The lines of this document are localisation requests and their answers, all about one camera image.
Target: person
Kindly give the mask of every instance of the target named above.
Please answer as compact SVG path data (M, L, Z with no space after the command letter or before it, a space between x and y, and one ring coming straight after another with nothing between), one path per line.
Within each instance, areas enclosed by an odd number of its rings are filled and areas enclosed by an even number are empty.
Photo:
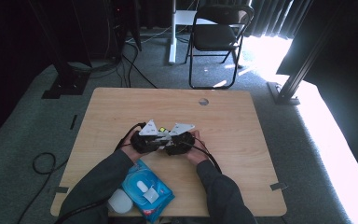
M134 132L124 139L120 149L97 164L75 185L62 203L58 220L63 220L64 224L111 223L105 201L121 186L133 164L147 154L140 154L131 146L130 139ZM205 150L200 132L194 131L192 134L196 139L194 147ZM196 166L206 190L210 223L256 223L255 217L243 203L237 184L228 176L220 174L205 153L191 148L184 156ZM91 207L90 203L95 202L100 203L93 204L90 209L83 209L85 206Z

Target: hand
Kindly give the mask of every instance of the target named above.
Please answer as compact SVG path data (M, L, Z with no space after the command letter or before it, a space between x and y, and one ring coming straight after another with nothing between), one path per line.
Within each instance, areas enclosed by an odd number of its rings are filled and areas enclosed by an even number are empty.
M198 148L201 148L203 149L204 151L206 151L206 148L204 146L204 142L201 142L201 139L200 139L200 132L198 130L194 131L194 132L191 132L191 134L193 134L193 136L196 138L195 139L195 143L194 143L194 146L195 147L198 147ZM199 164L200 162L202 161L206 161L206 160L209 160L208 156L195 149L195 148L191 148L186 154L186 158L194 165L197 166L197 164Z
M133 146L131 145L131 137L135 133L135 130L132 130L126 139L123 141L123 145L121 146L121 150L127 154L127 156L136 163L141 157L147 155L148 153L141 154Z

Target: dark sleeve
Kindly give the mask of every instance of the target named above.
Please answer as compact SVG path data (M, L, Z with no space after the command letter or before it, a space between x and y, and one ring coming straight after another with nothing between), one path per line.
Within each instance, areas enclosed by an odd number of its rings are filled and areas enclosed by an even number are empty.
M121 149L101 161L71 190L62 203L59 217L112 196L133 166L132 160ZM107 223L106 204L83 211L63 223Z
M240 189L228 176L217 172L210 161L197 165L197 174L207 193L207 205L212 223L257 223L242 200Z

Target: blue package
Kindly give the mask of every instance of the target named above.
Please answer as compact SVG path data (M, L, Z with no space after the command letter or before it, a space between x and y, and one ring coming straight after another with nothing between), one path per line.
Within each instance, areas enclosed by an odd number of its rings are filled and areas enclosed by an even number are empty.
M175 197L172 191L141 160L132 166L124 180L123 189L141 214L153 223Z

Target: black chair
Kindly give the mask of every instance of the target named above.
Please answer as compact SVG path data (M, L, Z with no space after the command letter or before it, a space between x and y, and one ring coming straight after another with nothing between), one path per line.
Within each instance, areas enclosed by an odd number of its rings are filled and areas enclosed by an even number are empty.
M188 83L192 89L228 89L234 84L237 75L238 61L241 56L243 32L250 24L253 16L254 10L251 7L241 5L207 5L197 11L194 17L185 59L185 63L187 63L187 57L190 57ZM211 24L199 23L198 21L200 19L211 21ZM227 51L227 54L194 54L193 48L199 51ZM238 54L235 58L234 75L230 84L219 87L196 87L192 84L194 56L225 56L225 59L222 61L222 63L224 63L228 55L235 52L235 50Z

